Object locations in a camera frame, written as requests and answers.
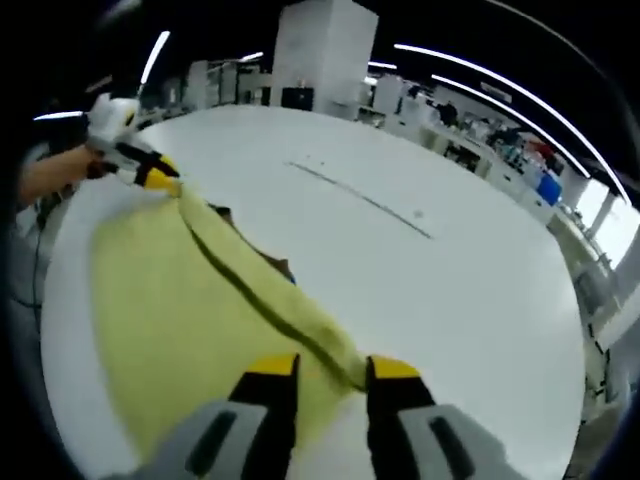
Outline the person's left hand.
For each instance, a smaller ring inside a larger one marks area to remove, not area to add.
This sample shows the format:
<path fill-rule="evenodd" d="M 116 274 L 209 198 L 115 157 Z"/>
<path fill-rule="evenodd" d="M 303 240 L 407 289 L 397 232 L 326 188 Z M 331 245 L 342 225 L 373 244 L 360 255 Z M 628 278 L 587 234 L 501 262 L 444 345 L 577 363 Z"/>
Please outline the person's left hand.
<path fill-rule="evenodd" d="M 116 174 L 119 170 L 116 164 L 106 161 L 100 152 L 87 150 L 85 157 L 85 178 L 88 180 L 97 180 L 110 174 Z"/>

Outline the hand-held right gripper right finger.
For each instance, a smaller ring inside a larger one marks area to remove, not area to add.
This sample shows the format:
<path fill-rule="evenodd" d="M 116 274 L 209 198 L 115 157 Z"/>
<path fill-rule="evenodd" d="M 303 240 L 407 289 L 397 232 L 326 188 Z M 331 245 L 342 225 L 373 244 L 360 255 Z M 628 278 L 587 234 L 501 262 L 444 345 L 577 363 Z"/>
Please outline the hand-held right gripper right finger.
<path fill-rule="evenodd" d="M 503 444 L 452 404 L 439 404 L 411 365 L 367 358 L 367 445 L 378 479 L 521 479 Z"/>

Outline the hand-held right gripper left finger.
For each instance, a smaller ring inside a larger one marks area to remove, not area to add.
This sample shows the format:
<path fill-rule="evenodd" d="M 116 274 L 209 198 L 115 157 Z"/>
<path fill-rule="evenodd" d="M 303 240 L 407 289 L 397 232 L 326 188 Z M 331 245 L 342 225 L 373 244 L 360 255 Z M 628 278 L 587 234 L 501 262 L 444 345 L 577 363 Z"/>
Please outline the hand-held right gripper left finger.
<path fill-rule="evenodd" d="M 187 416 L 134 479 L 283 479 L 296 442 L 300 355 L 262 357 Z"/>

